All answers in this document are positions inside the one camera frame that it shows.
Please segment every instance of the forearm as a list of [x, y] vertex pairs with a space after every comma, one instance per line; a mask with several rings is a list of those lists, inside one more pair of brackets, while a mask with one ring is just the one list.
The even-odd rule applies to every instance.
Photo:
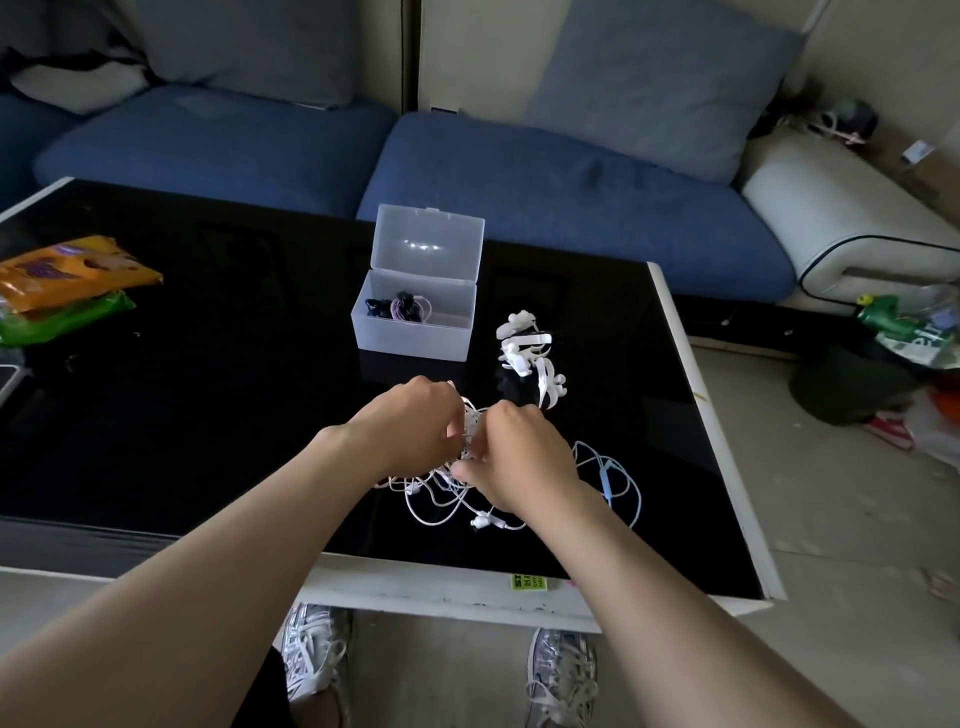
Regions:
[[359, 449], [325, 430], [20, 645], [0, 663], [0, 725], [229, 725], [317, 555], [376, 480]]
[[592, 489], [570, 483], [527, 510], [520, 515], [583, 592], [651, 725], [857, 725]]

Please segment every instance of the blue seat cushion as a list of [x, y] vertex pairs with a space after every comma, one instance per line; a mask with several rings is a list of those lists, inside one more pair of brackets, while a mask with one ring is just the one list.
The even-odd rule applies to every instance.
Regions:
[[35, 172], [353, 217], [395, 122], [365, 101], [324, 111], [168, 85], [67, 134]]
[[57, 107], [0, 93], [0, 210], [36, 192], [34, 158], [82, 120]]
[[775, 302], [796, 278], [739, 194], [554, 133], [443, 112], [391, 132], [360, 205], [487, 220], [489, 239], [650, 260], [673, 293]]

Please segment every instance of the shoe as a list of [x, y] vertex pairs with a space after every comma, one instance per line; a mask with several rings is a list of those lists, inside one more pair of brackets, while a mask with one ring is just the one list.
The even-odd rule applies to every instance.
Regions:
[[287, 671], [287, 698], [333, 688], [340, 703], [340, 726], [350, 726], [347, 651], [352, 613], [320, 604], [295, 604], [283, 628], [281, 654]]
[[527, 660], [527, 728], [587, 728], [597, 695], [597, 655], [579, 632], [538, 629]]

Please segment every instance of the hand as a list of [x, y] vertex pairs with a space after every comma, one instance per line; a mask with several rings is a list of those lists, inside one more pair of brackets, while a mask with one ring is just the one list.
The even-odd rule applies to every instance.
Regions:
[[453, 476], [476, 488], [494, 507], [523, 515], [544, 489], [579, 485], [570, 445], [533, 404], [501, 401], [480, 420], [470, 460], [452, 466]]
[[464, 401], [453, 385], [415, 376], [357, 412], [347, 429], [361, 457], [375, 461], [378, 480], [423, 475], [463, 452]]

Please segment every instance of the black shorts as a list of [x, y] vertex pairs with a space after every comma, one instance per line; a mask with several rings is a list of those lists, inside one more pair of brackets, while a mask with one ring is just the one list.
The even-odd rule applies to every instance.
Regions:
[[233, 728], [295, 728], [287, 700], [287, 676], [283, 658], [273, 647], [253, 678]]

